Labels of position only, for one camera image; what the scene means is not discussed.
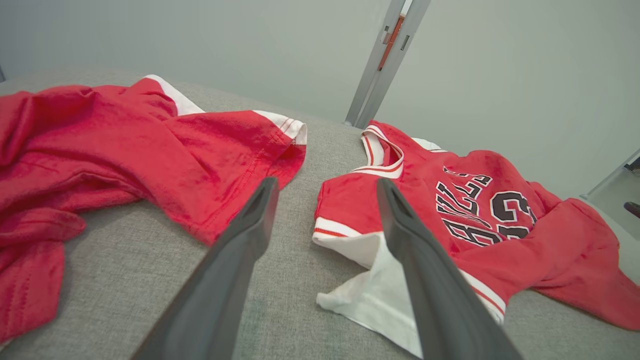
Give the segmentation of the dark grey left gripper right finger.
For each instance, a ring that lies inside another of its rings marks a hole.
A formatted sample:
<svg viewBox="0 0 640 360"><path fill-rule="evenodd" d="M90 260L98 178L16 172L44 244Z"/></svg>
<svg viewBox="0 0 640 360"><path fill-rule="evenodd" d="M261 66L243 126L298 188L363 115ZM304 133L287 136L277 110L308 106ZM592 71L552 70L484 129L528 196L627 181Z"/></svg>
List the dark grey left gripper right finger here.
<svg viewBox="0 0 640 360"><path fill-rule="evenodd" d="M386 245L402 264L426 360L521 360L444 248L389 179L377 182Z"/></svg>

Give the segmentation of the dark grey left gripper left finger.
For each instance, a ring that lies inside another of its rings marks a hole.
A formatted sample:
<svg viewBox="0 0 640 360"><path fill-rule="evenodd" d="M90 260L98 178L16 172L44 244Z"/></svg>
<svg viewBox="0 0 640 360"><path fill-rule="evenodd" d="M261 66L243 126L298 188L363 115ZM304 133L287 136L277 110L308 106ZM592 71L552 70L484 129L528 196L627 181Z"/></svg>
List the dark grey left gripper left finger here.
<svg viewBox="0 0 640 360"><path fill-rule="evenodd" d="M271 239L279 182L267 177L211 246L134 360L231 360L256 262Z"/></svg>

